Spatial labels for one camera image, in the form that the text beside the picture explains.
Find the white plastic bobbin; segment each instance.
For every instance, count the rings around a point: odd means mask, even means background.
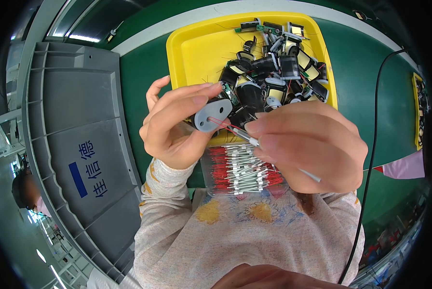
[[[267,104],[269,107],[272,107],[273,109],[276,109],[276,108],[282,106],[282,104],[280,103],[280,101],[279,101],[277,98],[272,97],[272,96],[268,96],[268,97],[267,97],[267,99],[266,99],[266,104]]]

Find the fingernail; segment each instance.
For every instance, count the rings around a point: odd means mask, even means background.
[[[265,154],[265,152],[263,152],[262,150],[255,150],[254,151],[254,156],[257,157],[258,159],[271,163],[271,164],[275,164],[277,162],[276,159],[272,158],[271,156],[268,156],[267,154]]]
[[[201,87],[208,87],[208,86],[212,86],[213,83],[212,82],[205,82],[201,84]]]
[[[255,116],[256,118],[262,118],[262,117],[265,117],[266,115],[267,115],[266,112],[255,112],[255,113],[254,113],[254,116]]]
[[[248,134],[254,134],[259,131],[261,131],[264,128],[264,122],[261,120],[258,121],[252,121],[247,124],[245,124],[245,130],[248,132]]]
[[[258,139],[259,146],[265,152],[275,152],[279,143],[277,135],[263,135]]]
[[[200,105],[200,104],[206,103],[208,101],[208,96],[197,95],[197,96],[192,97],[192,100],[196,105]]]

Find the yellow tray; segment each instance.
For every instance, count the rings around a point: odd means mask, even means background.
[[[257,32],[236,33],[234,28],[240,27],[240,22],[253,21],[258,17],[264,21],[287,26],[292,22],[304,26],[304,36],[311,40],[303,40],[304,51],[319,62],[327,64],[327,78],[329,84],[324,85],[329,90],[327,104],[338,109],[335,79],[332,72],[329,54],[326,50],[322,33],[317,23],[309,16],[301,13],[289,12],[253,12],[227,15],[197,22],[175,30],[166,42],[169,73],[173,89],[178,87],[217,82],[226,62],[236,59],[236,53],[242,50],[243,43],[257,38],[257,48],[254,56],[262,57],[261,46],[263,38]],[[225,142],[240,142],[227,130],[220,131],[218,137],[213,138],[209,145]]]
[[[420,150],[422,148],[422,146],[420,146],[418,144],[418,136],[419,136],[419,130],[420,130],[420,113],[419,113],[419,103],[418,103],[418,91],[417,91],[417,83],[416,83],[416,79],[418,79],[419,81],[423,81],[423,79],[414,72],[414,76],[412,77],[412,86],[414,88],[414,97],[415,97],[415,103],[416,103],[416,147],[417,147],[417,151]]]

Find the fluorescent light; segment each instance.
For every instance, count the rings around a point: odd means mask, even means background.
[[[41,252],[39,252],[38,249],[36,249],[36,253],[38,253],[39,258],[41,258],[41,260],[44,261],[44,263],[46,263],[46,258],[44,258],[44,256],[41,254]]]
[[[47,236],[47,238],[49,239],[50,244],[51,244],[51,245],[54,245],[54,244],[52,243],[52,240],[51,240],[50,237],[49,237],[49,234],[47,234],[47,230],[46,230],[46,227],[44,226],[44,223],[42,223],[42,228],[44,229],[44,232],[46,233],[46,236]]]
[[[54,266],[50,266],[50,268],[52,269],[52,272],[54,273],[55,277],[57,278],[57,280],[59,281],[60,285],[62,285],[63,289],[67,289],[67,287],[65,287],[65,284],[63,284],[62,279],[60,279],[60,276],[57,274],[57,272],[54,269]]]
[[[90,38],[87,36],[82,36],[82,35],[70,35],[69,38],[73,38],[73,39],[78,39],[78,40],[84,40],[84,41],[89,41],[89,42],[99,42],[100,39],[97,38]]]

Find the worker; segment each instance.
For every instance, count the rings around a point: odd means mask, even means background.
[[[33,174],[27,168],[22,169],[12,181],[12,195],[19,208],[41,212],[51,217]]]
[[[361,210],[367,146],[357,127],[319,101],[258,114],[245,125],[261,149],[254,154],[282,172],[291,189],[207,196],[192,205],[187,178],[213,133],[185,134],[182,120],[221,92],[221,84],[180,87],[158,98],[169,76],[147,92],[149,115],[139,134],[153,159],[139,205],[135,275],[144,288],[342,288]],[[314,181],[298,170],[320,177]],[[344,278],[358,272],[357,249]]]

